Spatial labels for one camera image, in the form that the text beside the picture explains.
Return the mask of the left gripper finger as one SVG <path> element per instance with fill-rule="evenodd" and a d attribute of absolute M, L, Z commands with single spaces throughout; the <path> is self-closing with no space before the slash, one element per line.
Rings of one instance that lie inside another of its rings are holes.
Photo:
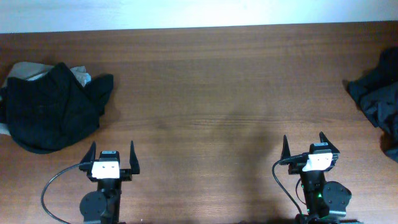
<path fill-rule="evenodd" d="M 96 155 L 96 143 L 93 142 L 90 146 L 90 149 L 85 154 L 83 159 L 80 161 L 81 164 L 92 164 L 95 161 Z"/>
<path fill-rule="evenodd" d="M 129 164 L 131 166 L 131 174 L 140 174 L 140 165 L 136 156 L 134 141 L 131 141 L 130 145 Z"/>

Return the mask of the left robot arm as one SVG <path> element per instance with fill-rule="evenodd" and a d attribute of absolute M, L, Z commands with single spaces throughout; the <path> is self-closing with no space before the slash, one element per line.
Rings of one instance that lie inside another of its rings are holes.
<path fill-rule="evenodd" d="M 95 191 L 87 193 L 80 202 L 80 213 L 84 223 L 118 224 L 122 183 L 130 182 L 133 175 L 140 173 L 140 166 L 134 149 L 130 143 L 130 168 L 120 168 L 118 151 L 102 151 L 95 158 L 96 143 L 93 142 L 79 165 L 86 172 L 87 178 L 97 184 Z"/>

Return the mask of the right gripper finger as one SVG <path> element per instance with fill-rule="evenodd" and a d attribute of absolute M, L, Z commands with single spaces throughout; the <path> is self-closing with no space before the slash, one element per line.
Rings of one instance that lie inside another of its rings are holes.
<path fill-rule="evenodd" d="M 323 143 L 325 146 L 328 146 L 332 154 L 340 153 L 340 151 L 328 140 L 328 138 L 322 131 L 319 133 L 319 137 L 320 137 L 320 142 Z"/>
<path fill-rule="evenodd" d="M 280 160 L 279 160 L 280 165 L 287 165 L 290 162 L 291 157 L 292 156 L 290 154 L 289 142 L 288 142 L 287 136 L 284 135 L 282 152 L 281 152 Z"/>

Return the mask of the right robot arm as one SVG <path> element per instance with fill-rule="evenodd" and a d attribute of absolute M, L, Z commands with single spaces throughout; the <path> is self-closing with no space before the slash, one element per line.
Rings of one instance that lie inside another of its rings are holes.
<path fill-rule="evenodd" d="M 284 136 L 281 157 L 274 164 L 288 166 L 290 175 L 300 176 L 297 183 L 302 186 L 307 214 L 299 208 L 295 223 L 340 223 L 352 198 L 344 185 L 326 180 L 325 173 L 334 168 L 340 151 L 323 132 L 319 137 L 320 142 L 311 144 L 308 152 L 293 156 Z"/>

